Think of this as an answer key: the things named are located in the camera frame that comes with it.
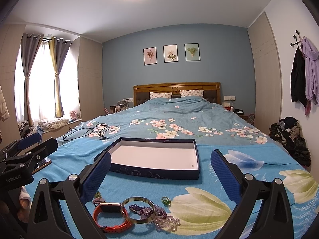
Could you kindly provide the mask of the person left hand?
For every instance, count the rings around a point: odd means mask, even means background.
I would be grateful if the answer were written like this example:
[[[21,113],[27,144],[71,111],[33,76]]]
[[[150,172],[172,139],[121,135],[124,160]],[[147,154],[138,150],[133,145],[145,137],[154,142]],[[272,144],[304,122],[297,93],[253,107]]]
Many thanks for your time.
[[[32,201],[24,186],[20,188],[19,203],[17,217],[23,223],[28,223]]]

